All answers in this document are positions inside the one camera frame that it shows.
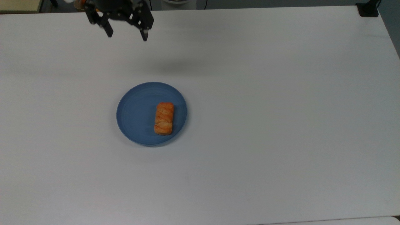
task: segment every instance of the floor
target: floor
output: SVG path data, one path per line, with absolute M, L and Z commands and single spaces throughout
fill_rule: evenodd
M 153 10 L 161 10 L 161 4 L 158 1 L 161 0 L 152 0 Z M 58 0 L 57 2 L 58 7 L 55 8 L 50 4 L 50 0 L 44 0 L 42 11 L 51 13 L 77 12 L 73 0 Z M 354 5 L 356 2 L 366 2 L 366 0 L 197 0 L 197 9 L 203 9 L 205 6 L 206 9 L 337 6 Z M 382 0 L 379 11 L 400 57 L 400 0 Z

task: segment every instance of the pastry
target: pastry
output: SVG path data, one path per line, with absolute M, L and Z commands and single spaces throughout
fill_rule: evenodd
M 171 102 L 160 102 L 157 105 L 154 132 L 158 135 L 170 135 L 172 133 L 173 115 L 174 104 Z

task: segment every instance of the robotic arm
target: robotic arm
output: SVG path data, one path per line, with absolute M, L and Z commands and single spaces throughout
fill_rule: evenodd
M 134 4 L 131 0 L 86 0 L 86 15 L 91 24 L 98 24 L 111 37 L 113 30 L 108 19 L 122 20 L 140 30 L 143 41 L 147 40 L 148 31 L 153 26 L 154 18 L 144 0 Z M 103 13 L 100 16 L 96 9 Z

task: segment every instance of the white table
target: white table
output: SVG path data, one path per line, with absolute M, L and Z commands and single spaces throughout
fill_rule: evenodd
M 0 218 L 245 225 L 400 214 L 400 61 L 355 6 L 0 16 Z M 130 88 L 176 87 L 178 139 L 132 143 Z
M 362 219 L 339 219 L 328 221 L 280 223 L 279 225 L 400 225 L 394 217 L 374 217 Z

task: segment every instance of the puff pastry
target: puff pastry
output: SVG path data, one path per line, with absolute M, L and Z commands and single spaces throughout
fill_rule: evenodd
M 158 135 L 170 135 L 172 133 L 173 115 L 174 104 L 171 102 L 160 102 L 157 105 L 154 132 Z

